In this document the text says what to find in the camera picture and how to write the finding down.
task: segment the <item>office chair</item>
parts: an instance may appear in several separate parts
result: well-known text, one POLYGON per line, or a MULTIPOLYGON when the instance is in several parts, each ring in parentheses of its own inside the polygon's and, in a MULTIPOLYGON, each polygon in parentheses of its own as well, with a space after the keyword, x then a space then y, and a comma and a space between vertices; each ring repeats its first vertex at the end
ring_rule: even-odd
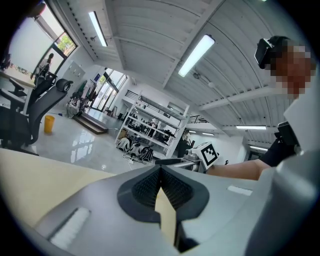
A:
MULTIPOLYGON (((25 101, 5 89, 0 89, 0 95, 11 101, 10 109, 0 107, 0 139, 3 148, 32 154, 20 147, 35 143, 38 140, 42 117, 66 95, 73 81, 59 79, 39 100, 29 107, 29 116, 17 112, 25 101)), ((23 89, 18 83, 14 84, 15 91, 23 89)))
MULTIPOLYGON (((37 99, 40 98, 40 96, 44 92, 46 92, 52 86, 54 86, 56 81, 57 81, 57 76, 55 74, 51 73, 51 72, 49 72, 47 74, 47 76, 41 80, 41 82, 38 84, 38 86, 36 88, 34 88, 32 90, 32 92, 31 92, 30 99, 29 99, 29 102, 28 102, 28 107, 27 107, 27 113, 28 113, 29 107, 33 103, 35 103, 37 101, 37 99)), ((23 92, 24 88, 17 90, 16 81, 15 80, 10 79, 10 82, 15 86, 15 89, 14 89, 14 91, 9 91, 9 93, 12 93, 12 94, 14 94, 14 95, 16 95, 18 97, 27 96, 27 94, 25 92, 23 92)))

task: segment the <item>shelving unit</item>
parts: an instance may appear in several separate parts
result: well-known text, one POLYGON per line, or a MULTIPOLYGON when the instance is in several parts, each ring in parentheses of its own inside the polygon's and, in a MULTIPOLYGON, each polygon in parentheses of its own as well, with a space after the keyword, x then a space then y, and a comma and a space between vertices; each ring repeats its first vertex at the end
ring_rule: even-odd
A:
POLYGON ((175 151, 175 148, 177 147, 177 144, 179 142, 179 139, 185 130, 185 127, 187 125, 189 116, 186 115, 181 115, 179 113, 174 112, 172 109, 162 106, 161 104, 158 104, 157 102, 145 97, 144 95, 138 95, 137 99, 135 100, 134 104, 130 108, 123 124, 122 127, 115 139, 115 143, 118 141, 118 137, 120 135, 120 132, 122 129, 125 129, 128 131, 129 134, 136 134, 136 136, 140 136, 141 138, 149 141, 149 145, 156 144, 158 145, 159 148, 163 148, 163 152, 159 152, 156 150, 156 148, 153 149, 153 156, 158 159, 166 159, 166 158, 171 158, 173 152, 175 151), (141 113, 144 113, 149 119, 156 119, 157 120, 157 125, 158 128, 161 126, 161 124, 165 124, 175 130, 175 132, 172 132, 174 134, 174 137, 168 135, 167 133, 159 130, 158 128, 151 127, 150 125, 138 120, 137 118, 132 117, 130 114, 134 114, 136 111, 139 111, 141 113), (149 131, 147 134, 136 131, 132 128, 128 127, 127 120, 131 119, 133 120, 136 124, 142 124, 146 128, 149 128, 150 130, 154 130, 152 137, 150 137, 148 134, 150 133, 149 131), (169 136, 169 140, 166 141, 167 144, 157 140, 155 138, 155 135, 157 133, 163 134, 165 136, 169 136))

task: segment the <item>vr headset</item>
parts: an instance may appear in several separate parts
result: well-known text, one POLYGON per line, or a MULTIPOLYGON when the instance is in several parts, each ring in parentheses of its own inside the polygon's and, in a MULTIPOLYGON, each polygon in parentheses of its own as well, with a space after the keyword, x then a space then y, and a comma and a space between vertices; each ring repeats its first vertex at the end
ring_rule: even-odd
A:
POLYGON ((264 70, 266 68, 266 64, 270 63, 271 53, 275 52, 276 48, 282 46, 282 42, 288 39, 289 38, 285 36, 275 35, 270 39, 261 38, 259 40, 254 58, 260 69, 264 70))

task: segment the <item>yellow bucket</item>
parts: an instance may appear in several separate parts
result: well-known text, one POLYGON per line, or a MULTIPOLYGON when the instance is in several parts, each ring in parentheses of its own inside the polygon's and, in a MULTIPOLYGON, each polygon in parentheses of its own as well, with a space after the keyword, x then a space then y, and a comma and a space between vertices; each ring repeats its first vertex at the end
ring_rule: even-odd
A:
POLYGON ((55 118, 52 115, 46 115, 44 117, 44 132, 49 134, 52 132, 52 127, 54 126, 55 118))

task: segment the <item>white table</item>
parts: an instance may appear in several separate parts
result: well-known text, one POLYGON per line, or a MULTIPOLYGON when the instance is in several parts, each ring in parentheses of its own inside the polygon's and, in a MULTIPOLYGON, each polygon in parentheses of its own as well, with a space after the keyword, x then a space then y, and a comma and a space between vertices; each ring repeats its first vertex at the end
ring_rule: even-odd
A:
POLYGON ((5 78, 5 79, 13 79, 17 81, 21 86, 27 89, 27 94, 26 94, 26 99, 25 103, 23 106, 23 111, 22 113, 24 115, 27 114, 27 108, 30 100, 30 96, 32 93, 32 90, 36 87, 33 81, 30 79, 30 77, 18 72, 17 70, 14 69, 7 69, 6 71, 0 71, 0 76, 5 78))

